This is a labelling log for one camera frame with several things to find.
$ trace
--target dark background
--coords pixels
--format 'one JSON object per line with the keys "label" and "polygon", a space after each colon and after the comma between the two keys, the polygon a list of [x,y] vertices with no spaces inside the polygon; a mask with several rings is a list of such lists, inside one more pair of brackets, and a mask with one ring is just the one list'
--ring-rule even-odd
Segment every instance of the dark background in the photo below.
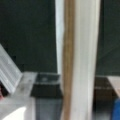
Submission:
{"label": "dark background", "polygon": [[120,1],[102,0],[96,75],[120,75]]}
{"label": "dark background", "polygon": [[56,72],[54,0],[0,0],[0,43],[22,71]]}

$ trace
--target black surface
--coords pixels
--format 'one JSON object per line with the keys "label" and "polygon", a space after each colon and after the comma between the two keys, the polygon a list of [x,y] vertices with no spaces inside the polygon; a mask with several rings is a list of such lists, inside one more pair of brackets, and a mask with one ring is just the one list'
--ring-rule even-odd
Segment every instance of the black surface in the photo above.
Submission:
{"label": "black surface", "polygon": [[6,88],[3,86],[3,84],[1,82],[0,82],[0,89],[1,89],[1,93],[4,97],[9,94],[8,91],[6,90]]}
{"label": "black surface", "polygon": [[36,120],[60,120],[62,99],[37,99]]}
{"label": "black surface", "polygon": [[22,71],[56,72],[54,0],[0,0],[0,43]]}
{"label": "black surface", "polygon": [[114,101],[96,101],[93,105],[92,120],[111,120]]}
{"label": "black surface", "polygon": [[117,98],[117,94],[107,78],[95,78],[94,99],[96,101],[113,101]]}
{"label": "black surface", "polygon": [[38,74],[31,96],[43,99],[62,99],[59,75],[51,73]]}
{"label": "black surface", "polygon": [[120,75],[120,1],[101,2],[96,75]]}

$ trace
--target white object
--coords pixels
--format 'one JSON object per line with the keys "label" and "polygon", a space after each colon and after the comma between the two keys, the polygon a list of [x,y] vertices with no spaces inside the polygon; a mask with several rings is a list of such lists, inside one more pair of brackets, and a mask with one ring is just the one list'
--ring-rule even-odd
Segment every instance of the white object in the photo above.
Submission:
{"label": "white object", "polygon": [[22,73],[0,44],[0,81],[13,94],[22,77]]}
{"label": "white object", "polygon": [[62,52],[64,39],[64,0],[55,0],[56,8],[56,45],[58,73],[62,73]]}
{"label": "white object", "polygon": [[119,76],[108,76],[107,77],[118,97],[120,98],[120,77]]}
{"label": "white object", "polygon": [[35,83],[36,76],[37,73],[34,72],[23,73],[23,77],[18,87],[16,88],[15,93],[11,96],[5,97],[3,100],[0,101],[0,120],[6,119],[7,116],[14,113],[17,109],[21,107],[26,107],[27,110],[26,116],[24,116],[24,120],[26,120],[28,117],[31,118],[29,120],[34,120],[35,104],[31,104],[34,103],[34,100],[30,102],[30,93],[33,84]]}
{"label": "white object", "polygon": [[75,46],[70,120],[91,120],[100,0],[75,0]]}

